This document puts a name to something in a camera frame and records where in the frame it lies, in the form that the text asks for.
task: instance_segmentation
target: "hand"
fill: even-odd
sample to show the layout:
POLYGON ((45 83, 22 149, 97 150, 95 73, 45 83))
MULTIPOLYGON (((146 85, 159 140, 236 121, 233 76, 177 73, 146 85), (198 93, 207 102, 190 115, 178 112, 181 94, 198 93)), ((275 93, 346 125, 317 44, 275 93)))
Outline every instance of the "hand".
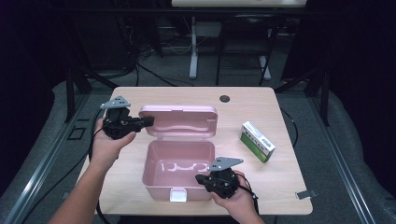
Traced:
MULTIPOLYGON (((238 174, 238 180, 241 186, 248 188, 246 180, 242 177, 245 176, 239 171, 235 171, 238 174)), ((238 189, 236 193, 228 199, 222 199, 219 195, 212 192, 212 197, 215 203, 221 207, 227 209, 228 213, 239 223, 263 223, 262 219, 256 213, 254 208, 253 198, 244 189, 238 189)))
POLYGON ((107 136, 102 129, 104 118, 96 122, 95 133, 92 147, 92 159, 90 166, 95 166, 107 172, 113 165, 114 161, 119 157, 123 147, 130 144, 136 137, 136 133, 132 132, 125 135, 121 139, 114 140, 107 136))

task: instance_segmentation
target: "metal bracket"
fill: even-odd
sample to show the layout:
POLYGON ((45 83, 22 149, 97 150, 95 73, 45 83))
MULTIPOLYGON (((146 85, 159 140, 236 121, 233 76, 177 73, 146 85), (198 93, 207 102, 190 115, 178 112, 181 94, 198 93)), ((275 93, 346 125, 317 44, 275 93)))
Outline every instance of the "metal bracket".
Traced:
POLYGON ((226 158, 226 157, 217 157, 215 161, 209 166, 208 171, 222 171, 228 169, 236 164, 242 163, 244 160, 242 159, 234 159, 234 158, 226 158))
POLYGON ((309 199, 311 199, 311 198, 315 198, 315 197, 317 197, 318 196, 318 193, 317 193, 317 191, 315 190, 315 189, 312 189, 312 190, 306 190, 306 191, 301 191, 301 192, 299 192, 299 193, 297 193, 296 192, 296 197, 298 198, 298 199, 305 199, 305 198, 309 198, 309 199))
POLYGON ((131 106, 125 98, 123 98, 121 95, 117 96, 116 98, 108 101, 107 103, 101 104, 100 108, 101 109, 113 109, 113 108, 123 108, 131 106))

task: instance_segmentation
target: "table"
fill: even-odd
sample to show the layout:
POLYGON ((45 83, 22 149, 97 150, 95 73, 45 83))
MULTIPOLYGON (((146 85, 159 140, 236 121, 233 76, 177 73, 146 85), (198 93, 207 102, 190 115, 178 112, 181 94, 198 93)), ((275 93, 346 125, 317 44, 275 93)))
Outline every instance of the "table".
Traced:
MULTIPOLYGON (((172 0, 173 7, 300 7, 305 6, 306 0, 172 0)), ((191 63, 190 79, 197 78, 198 50, 196 48, 196 20, 191 18, 191 63)), ((260 57, 261 66, 265 65, 265 57, 260 57)), ((271 80, 267 69, 264 73, 265 80, 271 80)))
MULTIPOLYGON (((213 105, 219 115, 216 136, 209 140, 216 156, 243 159, 233 167, 244 172, 259 199, 262 215, 308 215, 309 199, 299 200, 295 193, 306 190, 275 93, 270 88, 249 87, 123 87, 111 98, 122 95, 131 103, 130 115, 136 117, 142 105, 213 105), (230 102, 220 101, 221 95, 230 102), (267 163, 239 140, 241 126, 252 122, 276 146, 267 163)), ((154 201, 142 183, 149 142, 155 140, 145 130, 120 153, 106 176, 100 204, 104 214, 144 216, 221 216, 227 211, 213 200, 170 203, 154 201)), ((88 166, 85 161, 81 173, 88 166)))

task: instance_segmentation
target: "small cardboard box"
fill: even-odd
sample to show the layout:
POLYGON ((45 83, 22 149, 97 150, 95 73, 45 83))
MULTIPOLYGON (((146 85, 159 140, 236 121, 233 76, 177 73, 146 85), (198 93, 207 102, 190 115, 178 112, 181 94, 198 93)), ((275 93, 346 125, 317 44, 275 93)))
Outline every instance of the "small cardboard box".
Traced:
POLYGON ((261 162, 267 162, 275 150, 274 144, 249 121, 242 125, 241 141, 245 143, 261 162))
POLYGON ((148 145, 143 184, 155 200, 186 202, 210 200, 195 179, 208 175, 215 146, 207 140, 216 134, 216 108, 206 105, 145 105, 141 118, 154 117, 146 130, 157 137, 148 145))

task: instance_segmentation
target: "wooden table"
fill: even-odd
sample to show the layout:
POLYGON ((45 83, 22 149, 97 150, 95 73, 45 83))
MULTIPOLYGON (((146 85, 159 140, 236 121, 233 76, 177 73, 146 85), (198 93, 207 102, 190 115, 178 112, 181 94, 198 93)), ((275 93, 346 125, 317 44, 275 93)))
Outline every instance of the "wooden table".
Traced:
MULTIPOLYGON (((270 88, 241 87, 125 87, 111 97, 122 95, 131 103, 130 115, 137 117, 142 105, 213 105, 219 115, 217 134, 209 140, 216 156, 243 159, 233 167, 245 173, 259 199, 262 215, 308 215, 309 199, 295 193, 306 190, 288 131, 274 91, 270 88), (220 101, 228 95, 228 103, 220 101), (276 146, 267 163, 239 140, 241 125, 252 122, 276 146)), ((149 142, 155 140, 145 130, 120 154, 106 176, 100 204, 104 214, 145 216, 221 216, 227 211, 213 200, 171 203, 153 200, 142 183, 149 142)), ((88 166, 88 161, 81 173, 88 166)))

